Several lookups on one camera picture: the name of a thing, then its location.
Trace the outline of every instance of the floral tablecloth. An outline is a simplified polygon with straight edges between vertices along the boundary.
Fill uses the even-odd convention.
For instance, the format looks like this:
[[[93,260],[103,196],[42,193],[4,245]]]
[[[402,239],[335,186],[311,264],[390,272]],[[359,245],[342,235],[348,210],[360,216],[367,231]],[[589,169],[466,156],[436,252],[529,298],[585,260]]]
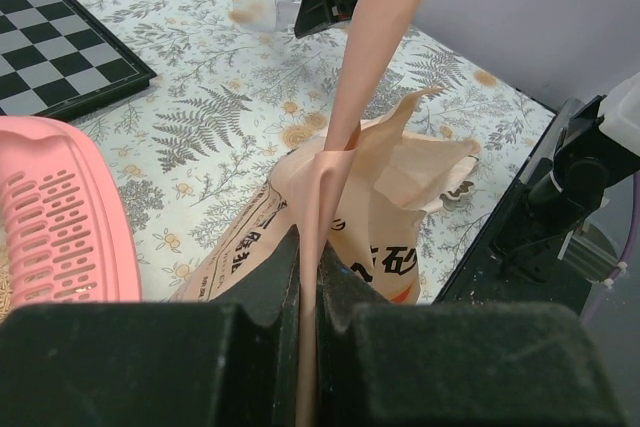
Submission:
[[[143,95],[76,125],[99,146],[126,204],[144,298],[165,300],[212,250],[273,163],[326,126],[348,34],[296,40],[291,32],[247,32],[229,16],[232,0],[79,1],[159,74]],[[420,231],[425,302],[552,119],[415,29],[366,116],[434,85],[447,90],[422,102],[410,128],[471,137],[483,152],[472,196],[462,208],[428,217]]]

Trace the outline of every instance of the tablecloth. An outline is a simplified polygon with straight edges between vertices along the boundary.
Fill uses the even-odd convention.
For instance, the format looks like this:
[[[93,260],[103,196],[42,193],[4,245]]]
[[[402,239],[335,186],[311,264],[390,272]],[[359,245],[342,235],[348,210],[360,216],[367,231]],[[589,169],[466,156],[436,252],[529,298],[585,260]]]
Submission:
[[[96,142],[115,177],[144,299],[166,300],[274,162],[327,125],[348,33],[297,40],[291,31],[248,32],[229,16],[232,0],[79,1],[159,74],[142,95],[76,125]],[[446,91],[422,102],[410,130],[474,138],[483,150],[472,195],[421,227],[421,302],[437,295],[553,118],[415,28],[366,117],[434,85]]]

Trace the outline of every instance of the chessboard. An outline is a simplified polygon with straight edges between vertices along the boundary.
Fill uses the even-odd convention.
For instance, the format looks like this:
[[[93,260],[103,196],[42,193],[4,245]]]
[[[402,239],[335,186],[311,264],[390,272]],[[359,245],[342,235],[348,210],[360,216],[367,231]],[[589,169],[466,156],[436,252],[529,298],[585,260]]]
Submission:
[[[155,76],[76,0],[0,0],[0,114],[71,121]]]

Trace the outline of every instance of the black square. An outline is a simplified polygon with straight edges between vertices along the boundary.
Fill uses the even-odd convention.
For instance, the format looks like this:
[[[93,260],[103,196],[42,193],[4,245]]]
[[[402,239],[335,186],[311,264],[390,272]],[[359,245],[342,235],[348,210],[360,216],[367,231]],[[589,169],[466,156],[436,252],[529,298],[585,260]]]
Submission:
[[[33,8],[27,0],[0,0],[0,12],[3,14],[12,14],[21,10]]]
[[[4,15],[0,14],[0,34],[6,34],[12,30],[16,30],[16,26],[13,25]]]
[[[47,60],[33,45],[7,52],[2,56],[16,70],[25,69]]]
[[[104,44],[104,40],[98,36],[93,30],[82,30],[75,34],[65,35],[67,40],[71,42],[76,49],[88,49],[94,45]]]
[[[122,59],[112,60],[106,64],[96,67],[106,79],[111,82],[117,82],[137,73],[129,64]]]
[[[27,90],[29,86],[15,72],[0,76],[0,99],[6,99]]]
[[[53,66],[60,71],[62,75],[68,77],[83,70],[92,68],[93,66],[80,53],[74,52],[63,57],[58,57],[50,61]]]
[[[25,27],[20,29],[27,39],[33,44],[38,42],[44,42],[45,40],[55,39],[56,37],[62,37],[62,34],[56,30],[51,24],[38,24],[31,27]]]
[[[62,2],[43,5],[42,7],[38,7],[38,11],[44,15],[47,20],[56,20],[73,15],[73,11]]]
[[[66,79],[60,79],[55,82],[51,82],[50,84],[41,85],[40,87],[33,89],[33,91],[49,107],[80,95]]]

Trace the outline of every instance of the black and white checkered board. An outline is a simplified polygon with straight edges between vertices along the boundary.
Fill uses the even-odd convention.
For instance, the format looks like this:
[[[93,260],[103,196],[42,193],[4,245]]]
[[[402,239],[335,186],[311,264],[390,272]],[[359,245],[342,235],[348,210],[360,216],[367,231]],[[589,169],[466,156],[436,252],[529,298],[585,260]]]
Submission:
[[[72,120],[154,76],[74,0],[0,0],[0,112]]]

